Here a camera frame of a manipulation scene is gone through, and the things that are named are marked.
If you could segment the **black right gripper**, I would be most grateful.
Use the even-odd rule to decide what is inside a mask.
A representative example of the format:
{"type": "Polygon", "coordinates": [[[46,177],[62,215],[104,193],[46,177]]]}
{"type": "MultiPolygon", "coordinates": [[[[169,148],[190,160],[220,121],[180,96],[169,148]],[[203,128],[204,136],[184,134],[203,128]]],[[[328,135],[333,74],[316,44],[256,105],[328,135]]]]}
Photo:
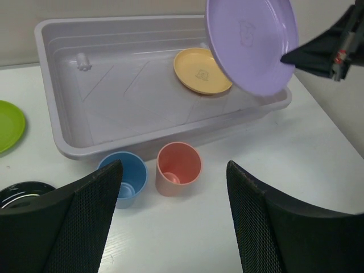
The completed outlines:
{"type": "Polygon", "coordinates": [[[363,1],[355,1],[329,29],[284,54],[280,61],[319,77],[341,81],[363,66],[363,1]]]}

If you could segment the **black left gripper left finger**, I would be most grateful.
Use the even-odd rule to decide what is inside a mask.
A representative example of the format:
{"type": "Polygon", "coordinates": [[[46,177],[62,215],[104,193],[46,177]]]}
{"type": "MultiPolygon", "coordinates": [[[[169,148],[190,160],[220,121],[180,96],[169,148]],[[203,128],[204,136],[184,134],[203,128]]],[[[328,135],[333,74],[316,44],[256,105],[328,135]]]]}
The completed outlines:
{"type": "Polygon", "coordinates": [[[1,271],[98,272],[122,175],[115,160],[27,206],[1,209],[1,271]]]}

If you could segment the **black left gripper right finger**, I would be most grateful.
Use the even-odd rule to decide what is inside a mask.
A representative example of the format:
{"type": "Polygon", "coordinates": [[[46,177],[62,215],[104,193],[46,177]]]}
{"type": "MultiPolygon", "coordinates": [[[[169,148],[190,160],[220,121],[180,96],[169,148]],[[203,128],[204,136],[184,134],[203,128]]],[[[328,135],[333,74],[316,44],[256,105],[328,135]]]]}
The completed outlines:
{"type": "Polygon", "coordinates": [[[363,214],[324,209],[226,167],[244,272],[362,272],[363,214]]]}

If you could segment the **purple plate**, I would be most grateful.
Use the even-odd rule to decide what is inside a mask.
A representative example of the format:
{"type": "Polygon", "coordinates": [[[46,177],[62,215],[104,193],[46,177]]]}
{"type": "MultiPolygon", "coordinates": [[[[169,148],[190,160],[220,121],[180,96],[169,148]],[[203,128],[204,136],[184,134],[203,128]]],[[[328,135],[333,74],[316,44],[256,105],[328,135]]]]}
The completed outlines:
{"type": "Polygon", "coordinates": [[[295,67],[280,59],[299,45],[290,1],[207,1],[205,29],[215,61],[234,85],[255,96],[287,86],[295,67]]]}

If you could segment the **yellow plate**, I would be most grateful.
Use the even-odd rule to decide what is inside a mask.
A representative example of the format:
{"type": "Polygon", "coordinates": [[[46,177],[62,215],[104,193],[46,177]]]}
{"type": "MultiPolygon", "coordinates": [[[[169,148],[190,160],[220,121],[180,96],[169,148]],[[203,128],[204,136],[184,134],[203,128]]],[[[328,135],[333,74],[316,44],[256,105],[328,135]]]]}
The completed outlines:
{"type": "Polygon", "coordinates": [[[180,51],[174,58],[173,68],[180,82],[199,94],[216,95],[232,86],[211,51],[206,48],[187,48],[180,51]]]}

